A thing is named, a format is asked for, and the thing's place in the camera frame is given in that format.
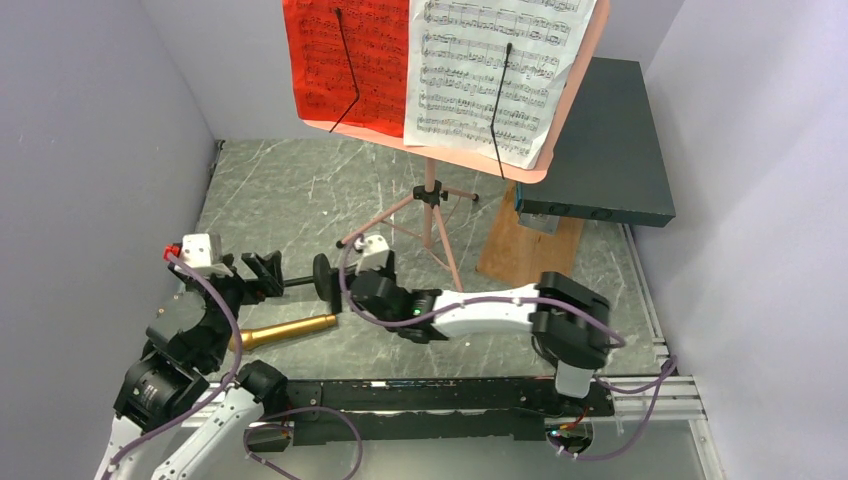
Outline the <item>black round-base stand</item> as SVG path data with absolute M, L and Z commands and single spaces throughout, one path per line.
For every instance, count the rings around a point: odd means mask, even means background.
M 283 281 L 284 288 L 313 285 L 318 297 L 329 302 L 332 297 L 332 273 L 328 257 L 324 253 L 314 256 L 312 273 L 308 276 L 289 278 Z

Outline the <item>pink music stand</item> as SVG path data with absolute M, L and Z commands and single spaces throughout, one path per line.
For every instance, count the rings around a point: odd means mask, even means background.
M 584 40 L 579 47 L 577 58 L 568 75 L 568 81 L 555 111 L 550 131 L 544 140 L 534 167 L 530 169 L 505 165 L 480 154 L 463 150 L 451 150 L 442 147 L 407 146 L 403 141 L 403 136 L 396 138 L 350 125 L 299 119 L 309 127 L 330 134 L 338 134 L 396 151 L 421 156 L 425 161 L 424 180 L 420 186 L 412 189 L 407 196 L 407 201 L 419 202 L 422 205 L 423 227 L 417 237 L 424 250 L 431 251 L 435 241 L 443 242 L 448 238 L 446 223 L 449 219 L 449 214 L 442 209 L 442 203 L 455 194 L 454 188 L 443 184 L 437 179 L 436 166 L 438 163 L 452 164 L 519 183 L 534 184 L 546 177 L 553 159 L 554 146 L 565 125 L 581 82 L 608 21 L 610 3 L 607 1 L 593 2 L 595 2 L 596 7 L 586 30 Z

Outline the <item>white sheet music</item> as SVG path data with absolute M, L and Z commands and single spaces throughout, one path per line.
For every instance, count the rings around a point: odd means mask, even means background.
M 534 167 L 593 1 L 413 1 L 403 141 Z

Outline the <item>red sheet music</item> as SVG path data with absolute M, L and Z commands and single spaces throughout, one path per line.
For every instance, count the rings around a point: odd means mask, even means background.
M 283 1 L 281 5 L 299 118 L 402 137 L 410 3 Z

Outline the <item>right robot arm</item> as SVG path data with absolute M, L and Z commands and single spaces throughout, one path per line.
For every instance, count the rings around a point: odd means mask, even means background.
M 574 415 L 590 399 L 594 374 L 626 342 L 609 325 L 602 295 L 555 271 L 509 290 L 407 290 L 387 267 L 339 274 L 343 300 L 364 320 L 414 343 L 480 333 L 527 334 L 554 359 L 551 401 Z

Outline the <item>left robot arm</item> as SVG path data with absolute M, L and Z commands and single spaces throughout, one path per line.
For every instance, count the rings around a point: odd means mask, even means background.
M 199 263 L 188 254 L 180 243 L 165 248 L 169 271 L 187 289 L 148 326 L 142 355 L 124 376 L 98 479 L 200 479 L 224 441 L 289 405 L 287 377 L 260 360 L 241 365 L 239 350 L 218 388 L 206 379 L 239 335 L 240 307 L 283 295 L 281 252 L 242 254 L 252 279 L 238 274 L 230 254 L 207 247 Z

